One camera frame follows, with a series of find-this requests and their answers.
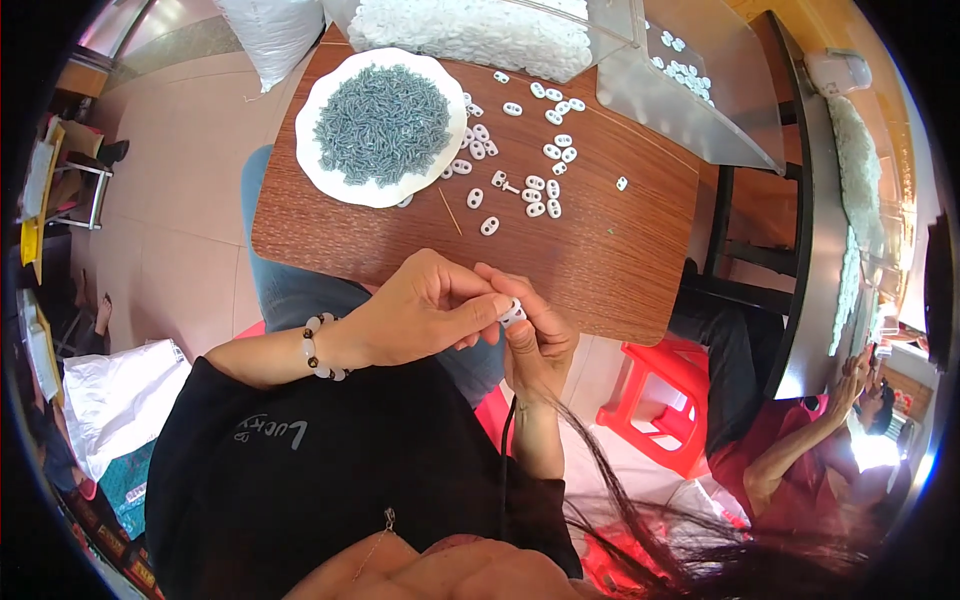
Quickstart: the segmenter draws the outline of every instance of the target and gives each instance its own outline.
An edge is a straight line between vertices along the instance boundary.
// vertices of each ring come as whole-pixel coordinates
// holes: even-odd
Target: black cord
[[[514,420],[516,410],[516,394],[510,401],[510,412],[503,423],[503,433],[500,435],[500,541],[507,540],[507,434],[510,432],[510,423]]]

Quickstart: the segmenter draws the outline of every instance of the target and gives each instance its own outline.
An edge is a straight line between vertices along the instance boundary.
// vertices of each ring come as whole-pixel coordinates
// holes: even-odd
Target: pink slipper
[[[93,500],[97,495],[97,482],[92,479],[85,479],[80,482],[80,485],[77,486],[77,490],[80,492],[80,495],[89,502]]]

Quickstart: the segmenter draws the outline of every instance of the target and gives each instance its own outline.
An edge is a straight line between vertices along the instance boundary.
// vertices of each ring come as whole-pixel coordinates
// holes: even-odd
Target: hand
[[[863,392],[864,379],[867,375],[860,357],[851,357],[847,363],[844,365],[844,375],[837,382],[836,388],[830,392],[830,400],[824,413],[824,416],[833,420],[837,426],[847,418],[853,402]]]
[[[526,402],[559,401],[580,334],[550,308],[526,277],[508,275],[482,262],[473,271],[497,292],[516,296],[527,313],[527,321],[514,323],[504,332],[509,346],[503,358],[507,385]]]
[[[874,345],[868,344],[857,356],[851,356],[844,361],[843,374],[853,375],[854,369],[860,369],[862,372],[867,372],[867,370],[870,368],[870,359],[873,357],[873,354]]]
[[[338,366],[402,365],[451,346],[473,346],[480,338],[496,344],[496,319],[510,302],[470,269],[421,250],[403,261],[372,298],[335,324],[331,333],[343,350]]]

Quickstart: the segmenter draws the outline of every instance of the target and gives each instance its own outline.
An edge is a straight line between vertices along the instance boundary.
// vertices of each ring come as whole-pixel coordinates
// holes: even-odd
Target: necklace
[[[367,553],[367,558],[360,563],[360,568],[357,569],[357,572],[355,575],[353,575],[353,579],[351,581],[356,581],[357,577],[360,577],[360,571],[362,571],[363,567],[367,565],[367,561],[371,556],[373,556],[373,550],[376,550],[376,546],[380,545],[380,541],[383,540],[383,537],[387,535],[387,532],[389,531],[393,533],[394,531],[394,523],[396,523],[396,514],[394,513],[394,509],[392,507],[387,507],[387,510],[383,512],[383,516],[387,519],[387,525],[384,527],[383,531],[380,532],[380,536],[376,539],[376,543],[373,544],[373,548],[371,548],[370,552]]]

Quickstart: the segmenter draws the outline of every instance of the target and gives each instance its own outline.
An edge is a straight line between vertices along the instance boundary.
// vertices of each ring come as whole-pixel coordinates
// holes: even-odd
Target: toothpick
[[[444,204],[446,205],[446,212],[450,213],[450,218],[453,219],[453,225],[457,228],[457,233],[460,234],[460,237],[463,237],[464,233],[460,231],[460,226],[457,225],[457,218],[453,216],[453,211],[450,210],[450,204],[446,203],[446,196],[444,196],[444,191],[439,187],[437,188],[437,191],[440,192],[440,198],[441,200],[444,201]]]

